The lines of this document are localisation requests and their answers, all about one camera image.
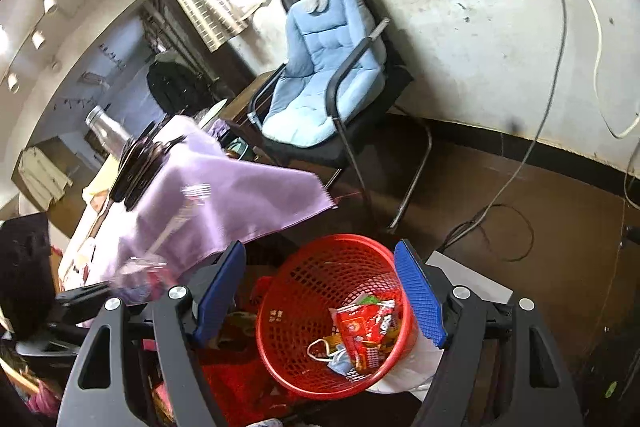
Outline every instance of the light bulb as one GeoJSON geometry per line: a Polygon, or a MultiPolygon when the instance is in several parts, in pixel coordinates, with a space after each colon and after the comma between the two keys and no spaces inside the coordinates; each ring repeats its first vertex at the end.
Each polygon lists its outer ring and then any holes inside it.
{"type": "Polygon", "coordinates": [[[0,54],[7,51],[9,48],[9,35],[6,34],[4,28],[0,26],[0,54]]]}
{"type": "Polygon", "coordinates": [[[56,0],[44,0],[45,13],[53,13],[58,9],[58,2],[56,0]]]}
{"type": "Polygon", "coordinates": [[[33,42],[34,47],[39,50],[46,42],[46,39],[44,38],[42,32],[38,30],[33,32],[33,35],[31,36],[31,42],[33,42]]]}
{"type": "Polygon", "coordinates": [[[9,73],[9,76],[6,78],[6,85],[9,88],[9,91],[13,94],[18,92],[20,89],[20,84],[18,84],[18,76],[15,73],[9,73]]]}

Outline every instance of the black chair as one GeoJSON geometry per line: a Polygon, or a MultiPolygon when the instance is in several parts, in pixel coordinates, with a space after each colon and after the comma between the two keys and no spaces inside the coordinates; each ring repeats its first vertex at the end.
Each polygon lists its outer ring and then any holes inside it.
{"type": "MultiPolygon", "coordinates": [[[[289,12],[291,6],[299,0],[282,0],[282,6],[286,12],[289,12]]],[[[372,0],[363,0],[369,11],[373,15],[374,19],[378,23],[378,26],[373,32],[366,38],[362,39],[359,44],[354,47],[351,54],[340,65],[338,70],[334,73],[329,81],[326,91],[326,111],[335,125],[337,134],[324,142],[309,148],[299,148],[286,143],[275,142],[262,136],[262,148],[263,150],[273,158],[279,164],[288,164],[291,160],[302,160],[305,162],[332,167],[337,169],[336,173],[332,176],[329,182],[326,184],[326,188],[329,188],[341,174],[342,170],[351,165],[356,172],[358,182],[362,190],[362,195],[367,209],[373,216],[373,208],[369,191],[366,188],[362,172],[358,166],[356,155],[358,155],[363,147],[367,144],[367,137],[373,130],[374,126],[384,117],[385,113],[391,108],[395,107],[402,113],[406,114],[402,108],[396,105],[396,100],[404,90],[406,86],[413,80],[413,77],[407,70],[404,61],[399,55],[398,51],[394,48],[393,44],[386,35],[384,29],[389,23],[388,18],[381,18],[374,10],[374,4],[372,0]],[[349,123],[345,124],[338,115],[337,108],[337,91],[341,81],[348,75],[348,73],[357,64],[363,53],[369,49],[372,42],[376,38],[381,38],[386,47],[386,63],[385,63],[385,75],[386,83],[382,93],[363,111],[361,111],[356,117],[349,123]]],[[[286,63],[281,65],[270,77],[270,79],[259,89],[251,99],[248,110],[249,120],[258,128],[261,129],[260,119],[256,112],[256,105],[258,100],[266,93],[273,90],[278,79],[285,70],[286,63]]],[[[431,132],[429,127],[419,119],[415,119],[418,124],[423,126],[427,134],[427,150],[418,166],[418,169],[414,175],[402,202],[396,212],[391,224],[387,227],[389,232],[395,232],[398,227],[398,223],[402,219],[404,212],[409,204],[410,198],[415,190],[418,179],[422,174],[422,170],[426,165],[427,158],[431,152],[431,132]]]]}

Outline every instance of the blue chair cushion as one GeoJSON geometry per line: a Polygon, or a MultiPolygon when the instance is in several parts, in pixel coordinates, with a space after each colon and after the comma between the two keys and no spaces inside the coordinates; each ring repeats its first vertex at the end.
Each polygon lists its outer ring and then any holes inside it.
{"type": "MultiPolygon", "coordinates": [[[[289,62],[276,84],[262,126],[268,139],[303,148],[317,145],[335,133],[325,108],[327,85],[340,64],[375,26],[362,0],[327,0],[326,6],[321,4],[309,12],[311,8],[308,0],[300,0],[289,10],[289,62]]],[[[340,84],[337,106],[343,121],[348,122],[382,92],[385,60],[385,46],[377,39],[340,84]]]]}

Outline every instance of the red snack wrapper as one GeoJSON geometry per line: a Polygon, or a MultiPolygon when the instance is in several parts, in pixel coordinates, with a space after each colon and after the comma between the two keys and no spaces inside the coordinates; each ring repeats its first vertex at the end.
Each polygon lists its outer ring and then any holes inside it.
{"type": "Polygon", "coordinates": [[[350,305],[332,311],[334,324],[358,373],[374,373],[386,354],[381,346],[393,322],[396,301],[350,305]]]}

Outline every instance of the metal bolt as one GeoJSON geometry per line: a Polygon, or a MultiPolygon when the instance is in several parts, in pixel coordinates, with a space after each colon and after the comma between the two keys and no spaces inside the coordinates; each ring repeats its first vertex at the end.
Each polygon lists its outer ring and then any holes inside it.
{"type": "Polygon", "coordinates": [[[453,295],[458,299],[468,299],[471,296],[471,290],[464,286],[456,286],[455,288],[453,288],[453,295]]]}
{"type": "Polygon", "coordinates": [[[111,297],[111,299],[107,299],[107,302],[104,303],[104,307],[109,311],[116,310],[120,307],[120,299],[111,297]]]}
{"type": "Polygon", "coordinates": [[[184,286],[174,286],[169,290],[170,299],[182,299],[185,295],[187,295],[187,288],[184,286]]]}
{"type": "Polygon", "coordinates": [[[533,308],[536,307],[531,299],[520,299],[520,302],[518,304],[520,304],[520,307],[527,312],[530,312],[533,308]]]}

